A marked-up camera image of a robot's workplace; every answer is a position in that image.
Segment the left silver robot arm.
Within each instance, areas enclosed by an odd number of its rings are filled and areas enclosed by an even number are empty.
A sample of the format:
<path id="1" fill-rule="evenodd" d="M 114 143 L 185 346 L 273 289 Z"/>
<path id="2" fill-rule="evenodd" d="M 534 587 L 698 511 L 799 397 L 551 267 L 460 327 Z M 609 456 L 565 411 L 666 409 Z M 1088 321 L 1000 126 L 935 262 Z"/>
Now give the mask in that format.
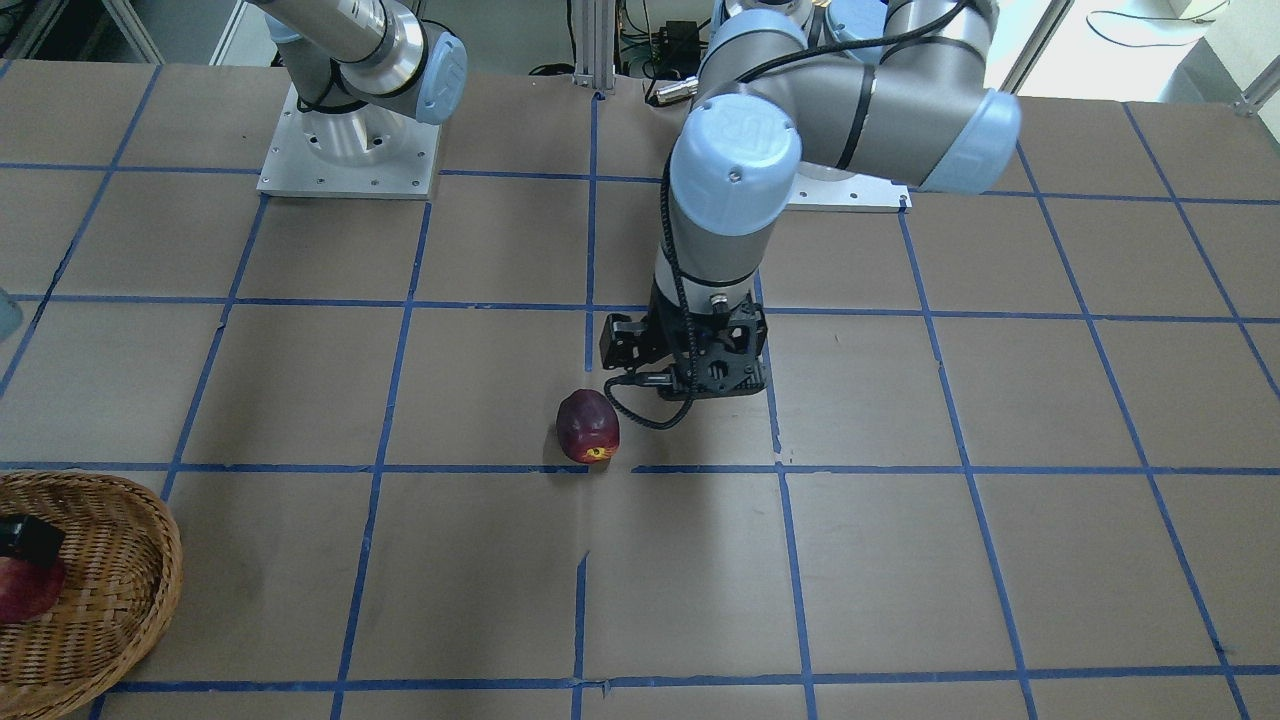
<path id="1" fill-rule="evenodd" d="M 1021 126 L 1018 99 L 986 83 L 998 14 L 997 1 L 887 1 L 869 61 L 855 56 L 863 41 L 815 46 L 781 12 L 726 18 L 664 164 L 649 309 L 602 332 L 605 391 L 689 401 L 765 388 L 753 279 L 803 164 L 989 190 Z"/>

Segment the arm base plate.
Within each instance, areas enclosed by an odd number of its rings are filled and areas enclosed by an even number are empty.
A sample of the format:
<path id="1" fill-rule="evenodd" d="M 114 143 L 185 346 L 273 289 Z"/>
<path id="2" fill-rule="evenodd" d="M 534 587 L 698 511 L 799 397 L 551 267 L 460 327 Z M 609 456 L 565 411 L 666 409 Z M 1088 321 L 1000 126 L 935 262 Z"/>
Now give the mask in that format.
<path id="1" fill-rule="evenodd" d="M 899 213 L 913 201 L 905 184 L 801 161 L 786 209 L 794 211 Z"/>
<path id="2" fill-rule="evenodd" d="M 439 141 L 438 126 L 372 105 L 346 114 L 303 113 L 289 87 L 257 191 L 288 199 L 428 201 Z"/>

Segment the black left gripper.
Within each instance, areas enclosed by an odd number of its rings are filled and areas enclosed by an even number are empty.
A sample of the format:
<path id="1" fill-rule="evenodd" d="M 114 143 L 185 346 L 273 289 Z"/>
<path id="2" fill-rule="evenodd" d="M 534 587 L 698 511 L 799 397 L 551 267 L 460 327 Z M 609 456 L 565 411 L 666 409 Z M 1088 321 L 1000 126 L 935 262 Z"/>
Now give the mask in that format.
<path id="1" fill-rule="evenodd" d="M 599 364 L 605 370 L 635 372 L 668 357 L 666 368 L 640 374 L 641 387 L 657 389 L 668 401 L 749 396 L 768 387 L 767 333 L 764 307 L 751 295 L 705 315 L 685 313 L 654 288 L 646 316 L 605 316 Z"/>

